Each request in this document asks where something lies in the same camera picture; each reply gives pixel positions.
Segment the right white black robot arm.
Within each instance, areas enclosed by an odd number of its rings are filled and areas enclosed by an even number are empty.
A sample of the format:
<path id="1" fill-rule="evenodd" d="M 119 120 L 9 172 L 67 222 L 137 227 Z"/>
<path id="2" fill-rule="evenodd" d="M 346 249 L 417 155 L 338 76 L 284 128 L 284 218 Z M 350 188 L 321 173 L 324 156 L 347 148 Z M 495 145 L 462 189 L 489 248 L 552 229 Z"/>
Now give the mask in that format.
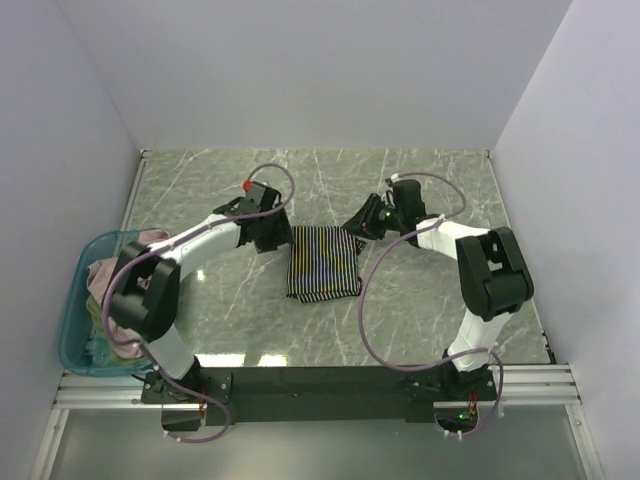
<path id="1" fill-rule="evenodd" d="M 482 384 L 494 343 L 504 326 L 531 300 L 534 284 L 519 244 L 508 227 L 475 228 L 456 223 L 449 215 L 429 214 L 420 182 L 396 175 L 381 196 L 370 194 L 343 228 L 369 240 L 381 240 L 388 231 L 400 234 L 415 248 L 445 255 L 457 262 L 465 313 L 458 333 L 443 358 L 424 366 L 392 365 L 374 352 L 364 330 L 364 298 L 370 281 L 363 283 L 358 304 L 358 328 L 365 348 L 380 364 L 407 373 L 433 370 L 436 389 L 460 399 Z"/>

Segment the black white striped tank top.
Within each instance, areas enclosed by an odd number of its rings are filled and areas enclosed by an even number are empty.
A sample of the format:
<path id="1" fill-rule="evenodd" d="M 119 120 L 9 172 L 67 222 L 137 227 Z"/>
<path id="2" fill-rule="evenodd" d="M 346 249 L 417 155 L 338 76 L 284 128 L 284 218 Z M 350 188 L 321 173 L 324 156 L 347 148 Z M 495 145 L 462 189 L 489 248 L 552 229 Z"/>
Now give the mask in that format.
<path id="1" fill-rule="evenodd" d="M 361 293 L 358 257 L 366 243 L 338 226 L 294 226 L 286 296 L 316 303 Z"/>

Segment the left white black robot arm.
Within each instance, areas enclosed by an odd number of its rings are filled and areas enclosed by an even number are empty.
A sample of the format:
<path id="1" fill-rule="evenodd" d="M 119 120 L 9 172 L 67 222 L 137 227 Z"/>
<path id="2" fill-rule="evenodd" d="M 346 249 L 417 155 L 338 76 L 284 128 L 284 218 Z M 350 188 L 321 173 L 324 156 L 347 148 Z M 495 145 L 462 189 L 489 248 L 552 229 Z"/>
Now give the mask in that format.
<path id="1" fill-rule="evenodd" d="M 259 253 L 293 242 L 281 193 L 247 180 L 244 195 L 190 229 L 149 245 L 125 246 L 102 301 L 103 317 L 138 336 L 140 349 L 166 377 L 176 401 L 201 389 L 200 363 L 175 327 L 181 282 L 215 256 L 252 243 Z"/>

